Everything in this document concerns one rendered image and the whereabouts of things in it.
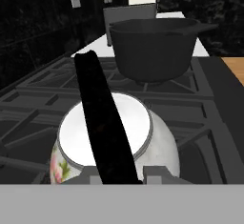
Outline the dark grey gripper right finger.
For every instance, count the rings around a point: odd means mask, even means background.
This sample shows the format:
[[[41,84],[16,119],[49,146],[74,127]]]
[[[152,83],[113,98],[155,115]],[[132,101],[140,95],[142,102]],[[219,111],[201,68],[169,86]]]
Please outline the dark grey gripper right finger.
[[[144,166],[143,176],[146,185],[189,184],[189,181],[173,176],[165,166]]]

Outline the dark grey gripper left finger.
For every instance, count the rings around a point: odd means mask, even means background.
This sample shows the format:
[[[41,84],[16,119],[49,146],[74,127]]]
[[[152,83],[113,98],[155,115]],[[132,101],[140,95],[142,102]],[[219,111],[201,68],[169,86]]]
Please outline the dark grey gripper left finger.
[[[81,174],[65,181],[65,184],[72,185],[100,185],[101,183],[102,180],[95,166],[86,166]]]

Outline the white floral kettle black handle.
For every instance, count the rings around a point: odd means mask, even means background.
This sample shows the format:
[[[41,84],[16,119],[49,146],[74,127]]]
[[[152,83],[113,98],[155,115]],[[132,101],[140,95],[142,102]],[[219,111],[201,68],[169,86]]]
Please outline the white floral kettle black handle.
[[[59,125],[51,183],[67,182],[89,166],[104,184],[139,184],[148,166],[179,176],[178,149],[163,119],[135,96],[112,92],[94,51],[76,54],[74,67],[81,100]]]

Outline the dark grey gas hob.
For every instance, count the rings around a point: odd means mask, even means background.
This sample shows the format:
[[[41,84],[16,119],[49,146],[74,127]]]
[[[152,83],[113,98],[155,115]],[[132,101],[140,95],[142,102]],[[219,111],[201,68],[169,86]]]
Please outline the dark grey gas hob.
[[[244,161],[215,105],[198,58],[179,78],[137,84],[111,57],[100,60],[116,92],[139,98],[167,124],[179,149],[180,179],[194,184],[244,184]],[[0,184],[39,184],[49,170],[71,178],[71,167],[51,151],[59,123],[79,100],[73,62],[62,58],[0,97]]]

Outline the dark grey cooking pot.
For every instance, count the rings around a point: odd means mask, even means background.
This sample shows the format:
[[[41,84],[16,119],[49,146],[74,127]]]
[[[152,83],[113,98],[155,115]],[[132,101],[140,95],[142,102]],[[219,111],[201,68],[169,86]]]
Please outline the dark grey cooking pot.
[[[198,34],[217,27],[178,17],[111,24],[117,68],[123,76],[140,83],[162,83],[177,78],[191,64]]]

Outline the grey box appliance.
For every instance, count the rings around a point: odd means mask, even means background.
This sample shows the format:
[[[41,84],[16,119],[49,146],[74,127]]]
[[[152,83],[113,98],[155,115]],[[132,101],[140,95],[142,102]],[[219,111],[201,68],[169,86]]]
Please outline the grey box appliance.
[[[121,7],[104,8],[104,20],[107,35],[107,45],[112,45],[110,26],[113,23],[130,19],[152,19],[156,17],[156,4],[140,4]]]

